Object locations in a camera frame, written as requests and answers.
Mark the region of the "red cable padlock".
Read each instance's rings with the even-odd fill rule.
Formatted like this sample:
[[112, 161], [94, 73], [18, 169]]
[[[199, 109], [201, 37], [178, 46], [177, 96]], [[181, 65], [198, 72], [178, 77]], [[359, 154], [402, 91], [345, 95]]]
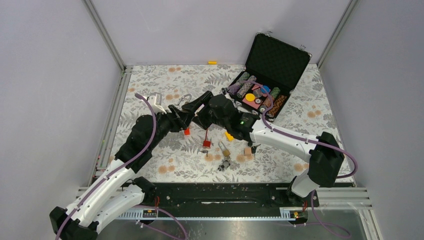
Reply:
[[206, 131], [205, 131], [205, 136], [204, 136], [204, 141], [203, 141], [202, 147], [204, 149], [210, 149], [211, 148], [211, 141], [208, 140], [208, 129], [206, 129]]

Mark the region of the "small brass padlock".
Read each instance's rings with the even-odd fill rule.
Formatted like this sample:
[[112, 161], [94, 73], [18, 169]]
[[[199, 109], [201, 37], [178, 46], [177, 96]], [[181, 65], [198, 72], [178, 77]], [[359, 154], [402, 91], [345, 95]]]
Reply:
[[222, 141], [218, 142], [218, 147], [220, 148], [220, 150], [221, 150], [221, 152], [222, 152], [222, 154], [225, 158], [230, 156], [230, 154], [231, 154], [230, 151], [228, 150], [228, 148], [224, 145], [224, 143]]

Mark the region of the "large brass padlock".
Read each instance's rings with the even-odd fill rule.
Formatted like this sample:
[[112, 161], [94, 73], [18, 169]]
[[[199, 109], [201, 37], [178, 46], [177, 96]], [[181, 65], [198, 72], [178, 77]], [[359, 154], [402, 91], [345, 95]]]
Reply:
[[[166, 110], [163, 106], [162, 106], [162, 94], [159, 92], [152, 92], [148, 97], [147, 97], [147, 101], [150, 104], [151, 108], [153, 109], [153, 112], [155, 114], [165, 114], [167, 112], [169, 112], [168, 110]], [[177, 106], [182, 105], [183, 101], [186, 101], [186, 103], [188, 103], [192, 98], [191, 94], [185, 94], [183, 95], [178, 103], [176, 104]]]

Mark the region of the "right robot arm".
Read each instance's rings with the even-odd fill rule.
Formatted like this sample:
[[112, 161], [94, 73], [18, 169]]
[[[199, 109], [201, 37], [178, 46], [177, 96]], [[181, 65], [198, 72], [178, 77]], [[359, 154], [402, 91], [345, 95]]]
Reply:
[[301, 205], [310, 192], [319, 187], [334, 186], [345, 159], [339, 144], [329, 132], [304, 135], [262, 120], [259, 115], [238, 110], [224, 95], [212, 96], [193, 120], [203, 129], [217, 125], [234, 139], [268, 145], [294, 155], [309, 164], [308, 170], [296, 176], [287, 191], [287, 201]]

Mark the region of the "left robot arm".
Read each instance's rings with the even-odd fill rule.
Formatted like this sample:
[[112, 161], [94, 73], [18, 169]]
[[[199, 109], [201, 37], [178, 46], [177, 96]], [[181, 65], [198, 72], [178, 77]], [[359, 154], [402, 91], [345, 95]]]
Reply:
[[66, 208], [55, 207], [49, 214], [57, 240], [95, 240], [100, 232], [128, 209], [155, 200], [155, 187], [144, 177], [136, 177], [152, 158], [153, 149], [168, 133], [186, 130], [196, 111], [213, 96], [205, 92], [182, 106], [169, 105], [166, 111], [156, 105], [156, 97], [135, 94], [149, 108], [141, 115], [114, 160], [103, 174]]

